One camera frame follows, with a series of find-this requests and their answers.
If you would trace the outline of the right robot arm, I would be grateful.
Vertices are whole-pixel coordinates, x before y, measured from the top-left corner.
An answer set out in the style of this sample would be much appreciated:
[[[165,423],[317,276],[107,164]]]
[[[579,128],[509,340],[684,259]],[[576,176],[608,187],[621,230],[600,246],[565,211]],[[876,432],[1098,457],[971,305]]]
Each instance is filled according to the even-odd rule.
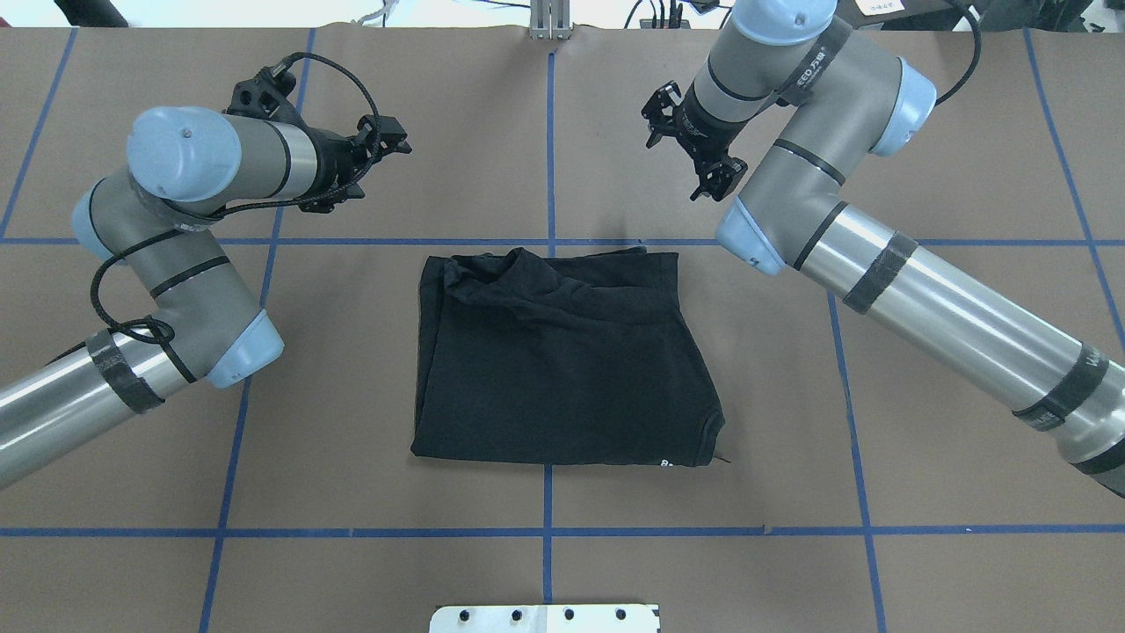
[[[939,94],[832,1],[737,1],[690,85],[642,106],[647,147],[678,142],[695,197],[730,200],[716,239],[767,275],[790,266],[1047,433],[1124,492],[1120,365],[903,232],[848,204],[865,156],[902,150]]]

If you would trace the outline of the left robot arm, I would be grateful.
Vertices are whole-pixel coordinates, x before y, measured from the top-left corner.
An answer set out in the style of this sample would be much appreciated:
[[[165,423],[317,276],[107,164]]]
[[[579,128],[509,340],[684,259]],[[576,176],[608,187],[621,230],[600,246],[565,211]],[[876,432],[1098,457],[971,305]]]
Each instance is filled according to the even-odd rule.
[[[292,105],[160,105],[141,114],[127,164],[72,214],[100,260],[102,320],[76,349],[3,389],[3,486],[39,471],[205,378],[218,389],[272,363],[284,342],[212,227],[230,214],[362,198],[361,177],[410,153],[402,124],[366,114],[357,132],[314,128]]]

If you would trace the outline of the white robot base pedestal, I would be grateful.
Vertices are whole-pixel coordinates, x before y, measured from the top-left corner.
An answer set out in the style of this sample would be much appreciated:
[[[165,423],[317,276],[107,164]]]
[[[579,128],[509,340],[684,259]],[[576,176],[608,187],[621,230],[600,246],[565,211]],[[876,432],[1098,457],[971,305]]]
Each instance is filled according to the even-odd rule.
[[[660,632],[658,605],[640,602],[446,606],[430,632]]]

